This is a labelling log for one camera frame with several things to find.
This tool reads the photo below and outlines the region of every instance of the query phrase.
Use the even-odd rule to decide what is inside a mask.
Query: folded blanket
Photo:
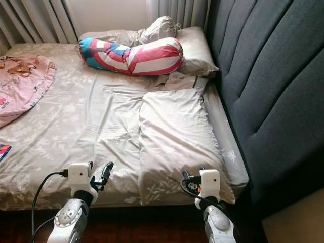
[[[55,64],[46,57],[0,57],[0,127],[34,107],[54,73]]]

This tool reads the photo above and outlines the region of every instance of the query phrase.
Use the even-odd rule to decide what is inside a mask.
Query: bolster pillow
[[[79,42],[83,61],[95,68],[131,76],[163,75],[182,64],[182,47],[175,38],[163,38],[129,48],[117,43],[86,38]]]

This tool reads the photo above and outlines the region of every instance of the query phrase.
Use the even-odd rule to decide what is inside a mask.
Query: tufted headboard
[[[212,1],[216,84],[265,217],[324,187],[324,1]]]

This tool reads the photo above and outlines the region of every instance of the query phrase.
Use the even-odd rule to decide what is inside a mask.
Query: curtain
[[[10,46],[77,43],[62,0],[1,0],[0,30]]]
[[[158,17],[170,16],[182,28],[199,26],[205,29],[210,0],[146,0],[149,24]]]

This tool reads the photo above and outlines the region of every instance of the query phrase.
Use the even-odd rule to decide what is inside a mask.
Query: crumpled fabric
[[[180,24],[169,16],[157,18],[147,29],[132,30],[110,30],[104,32],[87,32],[79,37],[79,41],[85,38],[96,38],[105,42],[118,43],[128,47],[157,41],[166,37],[176,37]]]

